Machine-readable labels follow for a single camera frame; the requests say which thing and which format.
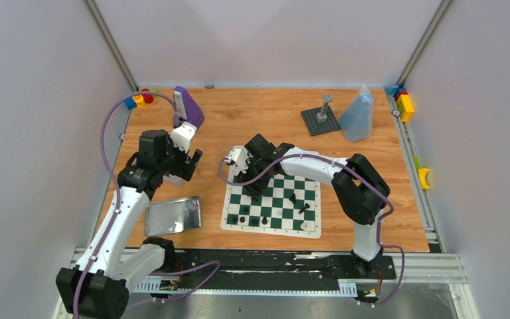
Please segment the silver tin lid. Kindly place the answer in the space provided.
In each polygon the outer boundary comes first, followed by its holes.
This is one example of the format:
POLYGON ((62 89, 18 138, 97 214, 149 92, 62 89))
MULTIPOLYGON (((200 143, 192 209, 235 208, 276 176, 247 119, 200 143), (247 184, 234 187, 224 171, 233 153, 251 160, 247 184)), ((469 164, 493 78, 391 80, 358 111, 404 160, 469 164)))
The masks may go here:
POLYGON ((144 235, 147 237, 182 233, 201 226, 199 196, 156 201, 145 210, 144 235))

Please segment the green white chess board mat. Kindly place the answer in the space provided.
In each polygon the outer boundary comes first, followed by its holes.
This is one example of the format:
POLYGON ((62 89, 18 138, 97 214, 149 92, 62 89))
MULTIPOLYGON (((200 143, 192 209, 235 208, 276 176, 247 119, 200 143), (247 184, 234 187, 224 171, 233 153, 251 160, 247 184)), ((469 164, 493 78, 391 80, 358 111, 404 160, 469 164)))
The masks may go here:
POLYGON ((225 231, 264 233, 318 239, 321 236, 321 186, 311 179, 275 175, 262 196, 248 196, 244 187, 226 186, 220 223, 225 231), (288 197, 310 204, 302 214, 288 197))

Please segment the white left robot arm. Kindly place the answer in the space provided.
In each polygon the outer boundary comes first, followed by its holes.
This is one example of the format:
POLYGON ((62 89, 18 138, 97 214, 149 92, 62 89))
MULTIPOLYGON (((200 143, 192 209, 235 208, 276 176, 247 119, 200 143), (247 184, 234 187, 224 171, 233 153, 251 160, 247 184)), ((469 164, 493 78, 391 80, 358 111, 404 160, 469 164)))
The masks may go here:
POLYGON ((190 181, 202 151, 189 155, 197 133, 191 124, 167 132, 147 130, 138 151, 114 178, 114 196, 94 238, 72 268, 62 268, 56 285, 74 318, 121 318, 136 286, 151 272, 177 266, 171 243, 148 239, 127 261, 120 259, 133 228, 164 179, 190 181))

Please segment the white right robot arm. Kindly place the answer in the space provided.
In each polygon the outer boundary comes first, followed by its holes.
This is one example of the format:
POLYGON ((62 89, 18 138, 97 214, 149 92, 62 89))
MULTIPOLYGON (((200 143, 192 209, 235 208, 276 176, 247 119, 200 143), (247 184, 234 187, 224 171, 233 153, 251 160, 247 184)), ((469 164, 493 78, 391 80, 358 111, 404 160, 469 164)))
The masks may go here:
POLYGON ((378 271, 383 251, 380 214, 393 206, 388 200, 389 186, 364 155, 331 158, 288 143, 275 146, 257 134, 245 146, 234 146, 224 162, 239 169, 235 185, 245 187, 251 197, 262 196, 275 175, 304 177, 330 186, 344 214, 355 224, 355 273, 367 278, 378 271))

